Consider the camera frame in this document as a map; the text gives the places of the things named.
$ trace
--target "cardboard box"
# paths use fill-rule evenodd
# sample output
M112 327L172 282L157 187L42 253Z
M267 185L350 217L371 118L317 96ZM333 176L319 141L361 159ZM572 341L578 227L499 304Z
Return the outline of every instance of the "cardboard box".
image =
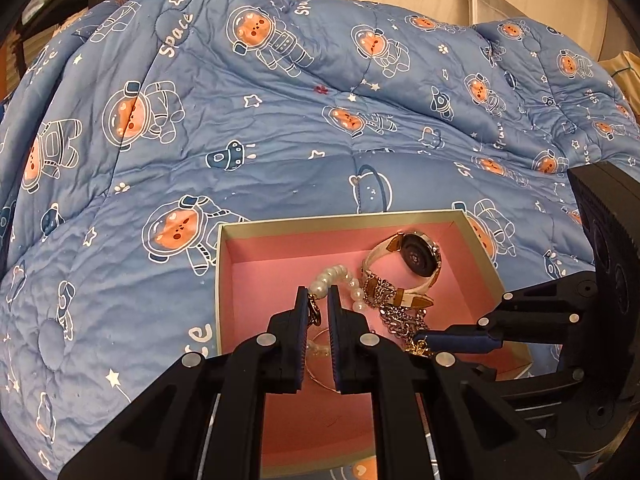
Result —
M308 286L324 268L345 265L359 276L362 260L398 231L420 230L440 245L442 272L430 289L434 305L430 328L473 324L500 302L504 287L463 212L452 210L297 218L224 224L218 233L216 338L219 353L232 352L263 332L276 312L293 308L298 286ZM420 282L393 253L372 269L395 286ZM342 306L351 300L341 291ZM326 327L326 300L319 302ZM366 312L369 327L392 338L376 309ZM309 338L318 333L311 327ZM324 344L328 341L326 334ZM513 379L531 364L525 344L505 343L482 356L460 356ZM318 359L331 381L331 359ZM294 396L268 396L262 440L262 476L272 478L328 469L375 453L369 395L341 396L305 375Z

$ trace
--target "bed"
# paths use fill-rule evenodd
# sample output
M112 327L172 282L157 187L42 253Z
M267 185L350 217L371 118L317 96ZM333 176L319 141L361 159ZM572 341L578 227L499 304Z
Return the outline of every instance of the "bed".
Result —
M0 408L51 479L183 352L216 353L221 222L459 209L510 290L592 268L568 168L640 177L619 87L529 18L107 0L0 110Z

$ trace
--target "bear face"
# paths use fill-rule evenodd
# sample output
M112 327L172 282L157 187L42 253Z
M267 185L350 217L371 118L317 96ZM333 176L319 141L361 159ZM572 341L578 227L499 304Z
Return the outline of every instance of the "bear face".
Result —
M347 110L336 108L331 115L345 130L354 132L364 127L364 121L357 115L350 114Z
M124 98L112 111L110 124L117 138L132 140L146 130L148 110L140 97Z
M154 241L161 247L175 251L186 248L198 233L198 213L178 209L167 213L154 230Z
M383 36L374 34L370 30L360 34L358 45L367 56L375 57L384 52L386 48L386 39Z
M249 46L259 46L269 37L271 22L259 12L248 12L236 22L235 33L239 40Z
M27 158L27 165L24 168L23 181L25 186L34 184L40 177L42 170L42 153L40 149L40 137L36 136Z
M483 170L491 171L491 173L495 173L501 176L506 175L505 169L500 164L498 164L497 162L495 162L490 158L481 158L479 163L480 163L480 167Z
M477 78L473 78L467 83L466 87L476 101L479 103L486 102L489 90L482 81Z
M438 27L438 24L433 20L427 18L426 16L412 16L409 18L409 23L411 23L414 27L420 28L421 30L435 30Z
M536 164L536 170L542 173L555 173L558 169L558 162L551 156L543 156Z
M568 54L560 55L558 57L558 68L567 77L573 77L578 72L578 64L575 59Z

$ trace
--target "astronaut helmet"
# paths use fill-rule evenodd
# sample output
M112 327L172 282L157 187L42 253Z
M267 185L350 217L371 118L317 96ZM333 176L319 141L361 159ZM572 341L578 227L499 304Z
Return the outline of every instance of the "astronaut helmet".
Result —
M140 92L138 81L127 81L111 96L102 114L102 129L107 140L123 148L144 135L151 124L151 103Z
M411 16L407 16L404 20L409 25L413 25L415 28L419 28L420 30L426 30L427 32L436 30L439 25L439 23L436 20L432 20L427 16L418 16L417 14L412 14Z
M568 167L568 160L563 156L556 156L553 150L544 150L536 155L531 165L532 170L542 173L563 173Z
M388 52L385 33L380 28L356 25L351 29L351 39L364 57L381 57Z
M240 56L265 47L275 29L275 22L260 7L238 7L226 22L226 36Z
M570 79L573 79L578 73L578 55L569 50L563 48L558 54L558 68L560 72Z
M209 168L220 168L225 171L237 170L244 164L244 144L233 139L224 150L207 153L206 163Z
M491 88L489 80L481 73L466 76L465 86L475 102L482 104L487 102Z
M510 40L522 40L524 30L519 23L505 22L498 24L498 32Z
M481 156L473 156L472 162L481 170L489 171L491 173L498 174L500 176L506 176L507 170L504 166L495 162L492 158L482 158Z
M31 145L31 151L27 158L27 165L22 174L22 188L30 193L35 192L40 186L39 181L42 176L42 165L44 164L44 147L39 135L36 135Z
M322 109L322 116L331 126L352 136L359 134L366 126L364 119L357 112L351 112L346 108L325 106Z
M593 128L597 131L598 135L608 140L613 140L615 136L615 130L612 124L603 123L602 121L593 121L591 123Z
M169 257L202 240L207 218L195 201L187 203L183 199L161 205L146 221L142 244L149 252L150 260L165 263Z

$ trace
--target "astronaut bear print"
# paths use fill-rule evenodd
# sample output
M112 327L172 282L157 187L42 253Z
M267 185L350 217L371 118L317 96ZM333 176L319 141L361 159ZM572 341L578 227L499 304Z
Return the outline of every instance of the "astronaut bear print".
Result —
M334 128L349 134L351 139L361 136L365 129L379 135L398 130L398 126L391 120L393 115L361 114L347 108L325 106L322 117Z
M22 188L30 194L35 193L43 175L57 179L61 168L75 168L79 155L74 141L81 133L82 123L78 119L42 123L22 174Z
M238 56L255 52L267 68L279 67L290 77L298 77L300 69L314 60L286 23L260 7L242 6L233 10L226 22L226 37Z
M107 101L102 130L111 144L126 152L140 137L161 144L172 142L184 115L172 81L151 83L144 89L139 81L127 81Z
M142 229L142 245L156 264L165 264L172 256L185 253L196 276L203 276L216 264L217 227L246 221L243 216L218 207L208 196L185 194L149 215Z
M372 59L386 78L409 70L409 50L399 41L387 38L381 28L356 25L351 29L351 39L358 54L365 59Z

